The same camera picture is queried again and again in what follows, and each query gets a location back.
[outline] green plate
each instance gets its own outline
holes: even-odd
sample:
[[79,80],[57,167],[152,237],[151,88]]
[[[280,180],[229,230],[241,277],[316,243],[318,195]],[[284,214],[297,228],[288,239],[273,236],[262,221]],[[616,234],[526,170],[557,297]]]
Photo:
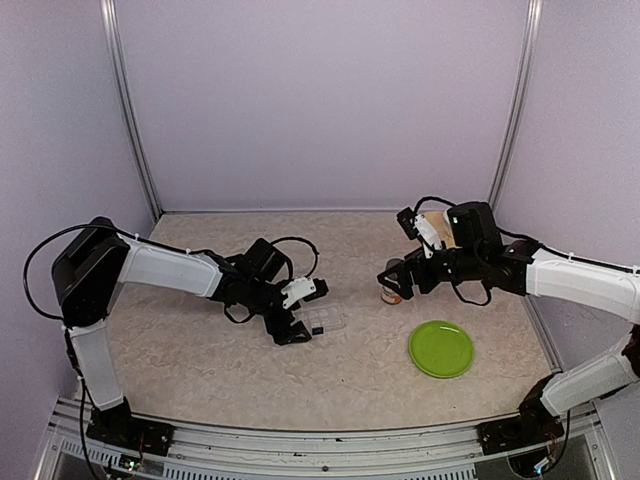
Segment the green plate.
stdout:
[[416,366],[436,378],[453,378],[471,368],[473,342],[457,325],[442,320],[416,328],[409,339],[409,353]]

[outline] beige tabletop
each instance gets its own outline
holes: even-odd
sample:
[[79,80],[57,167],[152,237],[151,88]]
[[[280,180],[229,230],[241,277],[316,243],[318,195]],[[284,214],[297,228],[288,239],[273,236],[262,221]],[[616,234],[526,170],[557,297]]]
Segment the beige tabletop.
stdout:
[[[234,325],[218,303],[128,285],[108,325],[115,367],[134,411],[286,430],[426,426],[514,412],[550,373],[515,295],[494,291],[489,306],[475,307],[460,303],[443,284],[396,306],[382,302],[376,275],[388,259],[418,247],[393,213],[165,215],[153,238],[228,256],[258,237],[285,235],[317,245],[316,276],[327,280],[330,292],[305,307],[337,306],[343,328],[279,347],[258,317]],[[297,274],[311,265],[307,247],[279,248],[291,256]],[[484,298],[479,285],[461,290]],[[409,357],[411,332],[435,319],[460,325],[474,342],[473,366],[458,378],[429,377]]]

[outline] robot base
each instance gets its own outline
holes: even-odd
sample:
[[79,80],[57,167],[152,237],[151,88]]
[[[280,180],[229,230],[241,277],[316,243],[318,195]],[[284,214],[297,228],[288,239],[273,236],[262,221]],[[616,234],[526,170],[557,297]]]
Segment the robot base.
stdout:
[[123,403],[109,410],[94,408],[91,411],[87,437],[141,454],[166,457],[173,438],[173,426],[132,417],[125,398]]
[[522,417],[505,418],[494,420],[478,425],[478,436],[482,453],[493,455],[494,453],[507,452],[518,448],[539,445],[552,439],[552,434],[556,438],[564,435],[562,423],[551,421],[542,428],[529,431],[526,434],[523,430]]

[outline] purple wall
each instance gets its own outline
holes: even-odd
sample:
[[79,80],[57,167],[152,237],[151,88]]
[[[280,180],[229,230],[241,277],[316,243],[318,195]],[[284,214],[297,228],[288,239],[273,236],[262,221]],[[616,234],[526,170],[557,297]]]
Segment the purple wall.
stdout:
[[485,198],[527,2],[119,2],[167,210]]
[[[564,251],[640,263],[640,4],[545,2],[514,162],[498,209],[509,230]],[[566,367],[604,350],[628,324],[539,300]],[[598,411],[623,478],[637,479],[640,388]]]
[[[28,252],[95,215],[151,227],[121,119],[99,2],[0,3],[0,478],[26,479],[59,394],[75,378],[60,324],[38,317],[22,291]],[[49,268],[31,283],[56,311]]]

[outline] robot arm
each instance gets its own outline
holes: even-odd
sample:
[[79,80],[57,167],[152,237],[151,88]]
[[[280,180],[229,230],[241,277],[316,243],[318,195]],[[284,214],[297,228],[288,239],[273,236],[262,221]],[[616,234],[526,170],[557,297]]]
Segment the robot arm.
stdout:
[[[417,235],[416,214],[411,209],[398,214],[409,238]],[[491,208],[483,202],[458,205],[446,214],[459,248],[434,250],[431,256],[417,249],[381,273],[381,284],[409,299],[414,286],[427,294],[440,282],[455,288],[463,281],[477,280],[487,293],[497,287],[522,296],[565,299],[614,313],[634,325],[630,337],[625,336],[606,352],[538,382],[521,403],[516,419],[481,424],[479,433],[486,454],[543,442],[551,434],[560,436],[560,415],[640,380],[637,269],[563,256],[528,237],[505,246]]]
[[[181,251],[127,238],[106,218],[91,224],[97,228],[85,228],[52,267],[70,358],[95,407],[87,431],[90,438],[137,450],[140,438],[164,437],[164,442],[150,440],[159,448],[146,451],[166,454],[168,448],[170,426],[131,417],[109,353],[106,319],[125,283],[171,288],[221,302],[235,323],[260,315],[278,345],[311,339],[292,311],[301,300],[326,295],[327,284],[306,277],[272,283],[285,264],[291,269],[291,263],[266,240],[258,239],[246,253],[225,259],[210,250]],[[235,320],[228,310],[235,304],[246,307],[249,316]]]

